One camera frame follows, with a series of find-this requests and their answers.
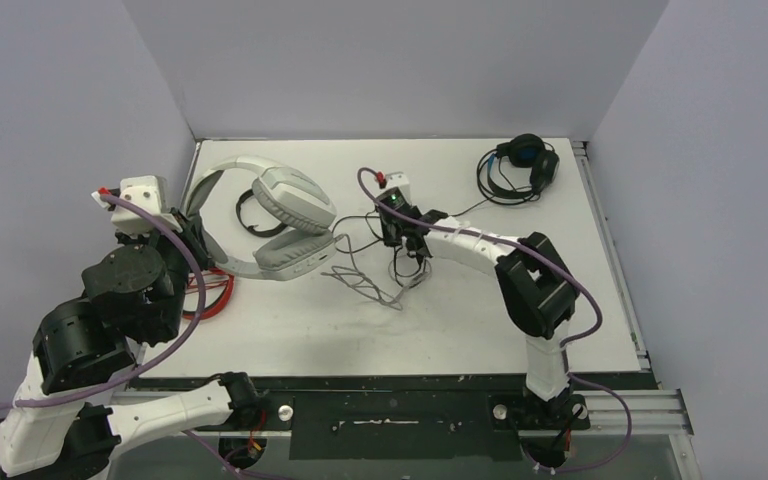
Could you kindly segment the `red black headphones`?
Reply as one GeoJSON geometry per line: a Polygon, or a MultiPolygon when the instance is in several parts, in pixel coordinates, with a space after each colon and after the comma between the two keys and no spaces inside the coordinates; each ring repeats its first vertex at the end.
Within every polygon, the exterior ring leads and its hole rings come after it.
{"type": "MultiPolygon", "coordinates": [[[[202,276],[205,281],[207,300],[201,321],[208,321],[222,313],[229,304],[235,289],[235,277],[215,267],[203,271],[202,276]]],[[[188,278],[186,293],[197,300],[198,287],[195,275],[192,273],[188,278]]],[[[192,308],[185,306],[182,310],[182,318],[186,321],[192,320],[194,315],[195,306],[192,308]]]]}

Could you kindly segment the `small black headphones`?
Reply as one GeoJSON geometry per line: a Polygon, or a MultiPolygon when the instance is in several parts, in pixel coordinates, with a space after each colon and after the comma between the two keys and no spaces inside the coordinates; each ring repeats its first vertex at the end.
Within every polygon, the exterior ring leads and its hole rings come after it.
{"type": "Polygon", "coordinates": [[[252,205],[253,202],[253,190],[248,189],[239,195],[234,207],[238,224],[248,234],[261,239],[269,239],[287,230],[285,223],[267,220],[264,213],[257,213],[256,208],[252,205]]]}

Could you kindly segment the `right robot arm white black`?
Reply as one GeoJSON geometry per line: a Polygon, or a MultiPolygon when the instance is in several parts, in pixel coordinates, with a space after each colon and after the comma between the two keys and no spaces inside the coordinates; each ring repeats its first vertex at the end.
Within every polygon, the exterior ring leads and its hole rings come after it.
{"type": "Polygon", "coordinates": [[[562,340],[569,331],[579,292],[548,238],[496,237],[437,210],[423,214],[403,192],[390,188],[376,197],[385,239],[401,241],[424,259],[456,262],[494,278],[512,323],[526,336],[528,419],[549,428],[566,412],[562,396],[570,380],[562,340]]]}

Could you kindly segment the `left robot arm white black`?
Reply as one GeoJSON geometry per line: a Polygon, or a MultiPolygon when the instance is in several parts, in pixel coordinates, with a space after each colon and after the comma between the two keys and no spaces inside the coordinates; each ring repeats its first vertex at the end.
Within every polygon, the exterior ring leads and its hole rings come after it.
{"type": "Polygon", "coordinates": [[[243,372],[141,404],[104,406],[85,396],[135,365],[132,342],[178,336],[191,269],[210,261],[201,217],[174,218],[171,237],[119,234],[117,249],[84,270],[83,293],[42,319],[16,405],[0,419],[0,479],[90,479],[117,456],[166,436],[257,422],[263,397],[243,372]]]}

